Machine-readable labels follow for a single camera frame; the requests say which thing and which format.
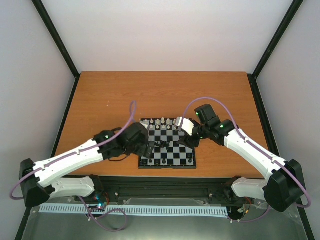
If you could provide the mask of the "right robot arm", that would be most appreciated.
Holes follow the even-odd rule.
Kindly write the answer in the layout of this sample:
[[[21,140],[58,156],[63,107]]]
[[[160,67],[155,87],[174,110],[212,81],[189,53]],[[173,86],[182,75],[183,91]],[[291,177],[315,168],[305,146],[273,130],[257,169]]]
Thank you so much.
[[[274,210],[284,212],[306,193],[302,166],[294,159],[287,161],[253,141],[230,119],[221,121],[209,104],[195,109],[199,122],[177,117],[174,126],[184,132],[180,144],[197,148],[200,140],[209,139],[232,150],[262,175],[262,179],[236,176],[226,185],[229,201],[252,198],[266,201]]]

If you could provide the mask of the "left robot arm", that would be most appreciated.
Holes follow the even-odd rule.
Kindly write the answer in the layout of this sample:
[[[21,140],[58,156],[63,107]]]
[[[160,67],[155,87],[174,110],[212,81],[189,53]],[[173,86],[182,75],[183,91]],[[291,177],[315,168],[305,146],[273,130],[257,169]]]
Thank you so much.
[[[84,144],[47,160],[34,162],[30,158],[20,163],[19,180],[26,207],[37,207],[50,199],[69,196],[103,198],[104,188],[94,176],[65,178],[82,167],[131,154],[149,158],[155,142],[140,123],[127,128],[104,130]]]

